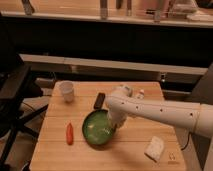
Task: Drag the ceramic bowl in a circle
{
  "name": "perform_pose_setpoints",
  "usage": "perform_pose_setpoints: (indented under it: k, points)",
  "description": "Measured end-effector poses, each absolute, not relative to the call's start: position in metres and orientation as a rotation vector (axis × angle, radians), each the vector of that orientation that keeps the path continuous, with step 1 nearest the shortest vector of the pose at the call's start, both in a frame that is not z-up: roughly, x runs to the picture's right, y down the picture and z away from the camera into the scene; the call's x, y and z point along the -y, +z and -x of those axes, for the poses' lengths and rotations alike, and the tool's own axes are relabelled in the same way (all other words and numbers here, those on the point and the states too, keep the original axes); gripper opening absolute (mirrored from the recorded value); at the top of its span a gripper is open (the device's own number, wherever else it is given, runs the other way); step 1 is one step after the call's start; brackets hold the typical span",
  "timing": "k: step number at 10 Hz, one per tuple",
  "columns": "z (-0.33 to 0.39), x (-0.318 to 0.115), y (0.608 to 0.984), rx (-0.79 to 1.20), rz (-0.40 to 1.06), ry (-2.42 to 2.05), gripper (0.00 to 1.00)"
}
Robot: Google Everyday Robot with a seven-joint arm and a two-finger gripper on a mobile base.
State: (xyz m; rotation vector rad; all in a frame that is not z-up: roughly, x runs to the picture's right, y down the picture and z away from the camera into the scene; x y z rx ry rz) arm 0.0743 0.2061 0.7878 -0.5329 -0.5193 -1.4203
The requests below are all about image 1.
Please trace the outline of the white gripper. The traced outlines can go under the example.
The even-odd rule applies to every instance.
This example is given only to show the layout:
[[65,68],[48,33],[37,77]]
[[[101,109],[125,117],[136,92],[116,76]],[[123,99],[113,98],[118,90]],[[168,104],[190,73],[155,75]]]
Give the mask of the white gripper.
[[127,119],[127,116],[124,113],[109,111],[108,119],[109,119],[110,126],[112,128],[119,129],[124,125]]

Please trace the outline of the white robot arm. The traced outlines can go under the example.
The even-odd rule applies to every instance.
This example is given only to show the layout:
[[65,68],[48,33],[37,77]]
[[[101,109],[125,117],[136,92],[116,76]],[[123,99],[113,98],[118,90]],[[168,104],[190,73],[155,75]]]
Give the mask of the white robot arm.
[[131,94],[130,87],[121,85],[106,96],[108,118],[113,127],[121,127],[128,116],[143,117],[207,138],[213,137],[213,105],[145,100],[134,98]]

